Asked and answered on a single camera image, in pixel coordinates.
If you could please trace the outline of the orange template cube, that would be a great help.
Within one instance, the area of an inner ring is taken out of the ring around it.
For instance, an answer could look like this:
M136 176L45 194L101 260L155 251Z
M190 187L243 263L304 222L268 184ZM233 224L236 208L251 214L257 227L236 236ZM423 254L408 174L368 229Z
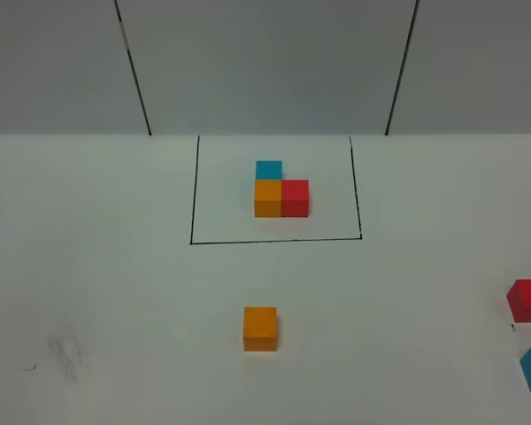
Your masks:
M281 190L281 180L255 180L254 213L256 217L281 217Z

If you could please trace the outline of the red template cube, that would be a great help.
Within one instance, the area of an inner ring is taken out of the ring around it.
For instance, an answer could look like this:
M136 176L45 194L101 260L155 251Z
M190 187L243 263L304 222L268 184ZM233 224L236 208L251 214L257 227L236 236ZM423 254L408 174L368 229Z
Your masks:
M310 185L308 180L281 181L281 216L306 218L310 213Z

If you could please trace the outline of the blue template cube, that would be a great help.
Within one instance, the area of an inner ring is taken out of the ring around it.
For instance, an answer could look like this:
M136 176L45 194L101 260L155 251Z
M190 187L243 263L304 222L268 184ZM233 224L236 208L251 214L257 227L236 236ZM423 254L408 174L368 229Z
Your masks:
M257 180L281 180L283 178L282 162L280 160L258 160L255 177Z

